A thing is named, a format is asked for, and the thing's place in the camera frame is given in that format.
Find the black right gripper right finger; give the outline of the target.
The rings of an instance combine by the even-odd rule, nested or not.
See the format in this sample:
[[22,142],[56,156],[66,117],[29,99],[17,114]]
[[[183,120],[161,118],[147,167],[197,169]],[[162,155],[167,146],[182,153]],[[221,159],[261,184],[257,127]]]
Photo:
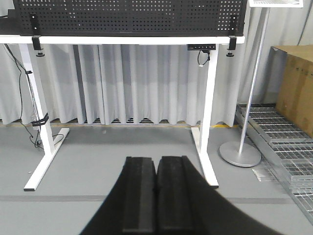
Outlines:
[[160,235],[277,235],[220,195],[186,157],[163,156],[157,170]]

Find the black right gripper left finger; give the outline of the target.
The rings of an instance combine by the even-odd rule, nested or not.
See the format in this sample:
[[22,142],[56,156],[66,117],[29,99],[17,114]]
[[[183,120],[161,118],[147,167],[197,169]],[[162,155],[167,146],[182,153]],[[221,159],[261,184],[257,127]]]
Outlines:
[[115,185],[81,234],[156,234],[156,171],[151,158],[126,158]]

